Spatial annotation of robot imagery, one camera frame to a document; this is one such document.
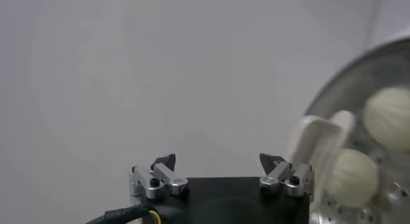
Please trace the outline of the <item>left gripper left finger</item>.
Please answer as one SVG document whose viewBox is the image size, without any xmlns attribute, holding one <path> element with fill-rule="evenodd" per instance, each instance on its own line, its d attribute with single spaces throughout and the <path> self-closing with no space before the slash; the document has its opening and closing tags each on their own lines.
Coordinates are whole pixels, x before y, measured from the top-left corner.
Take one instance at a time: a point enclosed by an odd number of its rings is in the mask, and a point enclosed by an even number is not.
<svg viewBox="0 0 410 224">
<path fill-rule="evenodd" d="M 149 168 L 133 166 L 129 171 L 131 198 L 159 200 L 168 193 L 172 197 L 186 198 L 190 192 L 188 179 L 175 173 L 176 154 L 158 157 Z"/>
</svg>

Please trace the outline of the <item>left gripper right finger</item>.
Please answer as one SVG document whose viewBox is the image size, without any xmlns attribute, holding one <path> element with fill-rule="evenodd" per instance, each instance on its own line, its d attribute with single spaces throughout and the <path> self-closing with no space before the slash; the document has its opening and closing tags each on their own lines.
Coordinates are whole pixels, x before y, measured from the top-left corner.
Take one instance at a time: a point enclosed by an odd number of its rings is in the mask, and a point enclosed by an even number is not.
<svg viewBox="0 0 410 224">
<path fill-rule="evenodd" d="M 308 164 L 293 164 L 281 156 L 260 153 L 265 175 L 259 178 L 259 190 L 265 195 L 284 192 L 291 197 L 314 197 L 314 171 Z"/>
</svg>

